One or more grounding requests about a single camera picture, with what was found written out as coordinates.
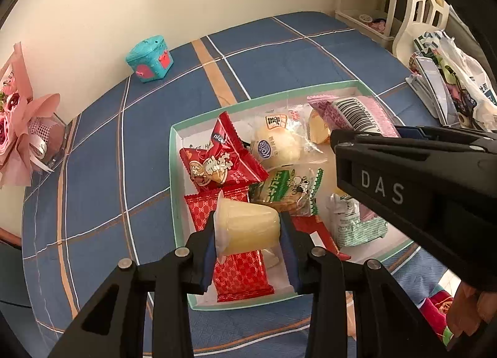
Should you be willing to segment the person's right hand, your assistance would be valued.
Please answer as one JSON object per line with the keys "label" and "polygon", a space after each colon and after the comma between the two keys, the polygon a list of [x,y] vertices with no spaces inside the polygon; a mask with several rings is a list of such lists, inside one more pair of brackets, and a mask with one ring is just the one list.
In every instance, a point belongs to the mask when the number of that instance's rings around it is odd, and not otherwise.
{"label": "person's right hand", "polygon": [[446,323],[453,335],[473,335],[482,322],[489,324],[497,310],[495,292],[477,291],[461,282],[446,314]]}

